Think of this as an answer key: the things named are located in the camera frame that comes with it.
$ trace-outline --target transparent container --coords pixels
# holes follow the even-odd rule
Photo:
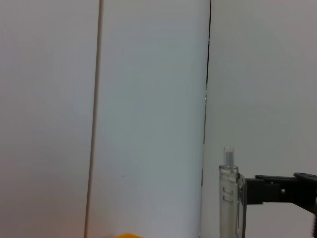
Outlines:
[[[234,148],[224,148],[220,165],[220,238],[244,238],[246,218],[245,180],[234,165]]]

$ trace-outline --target white surface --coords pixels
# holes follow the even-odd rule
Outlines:
[[[203,238],[219,237],[224,145],[254,174],[316,174],[317,2],[213,0],[204,156]],[[308,238],[292,204],[249,206],[246,238]]]
[[[0,1],[0,237],[82,238],[98,1]]]
[[[88,237],[198,237],[209,0],[104,10]]]

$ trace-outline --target black bracket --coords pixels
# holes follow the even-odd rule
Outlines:
[[[317,216],[317,176],[294,173],[294,177],[255,175],[246,178],[247,205],[264,202],[293,203]],[[317,221],[313,237],[317,238]]]

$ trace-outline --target white panel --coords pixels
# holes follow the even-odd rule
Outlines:
[[[242,174],[317,173],[317,2],[213,0],[203,238],[219,237],[218,167],[233,145]],[[246,238],[308,238],[292,204],[249,206]]]
[[[0,1],[0,237],[82,238],[98,0]]]
[[[106,0],[89,238],[198,236],[209,0]]]

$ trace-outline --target orange object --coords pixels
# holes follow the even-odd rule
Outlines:
[[[142,237],[138,237],[136,235],[126,233],[126,234],[120,235],[120,236],[118,236],[116,238],[142,238]]]

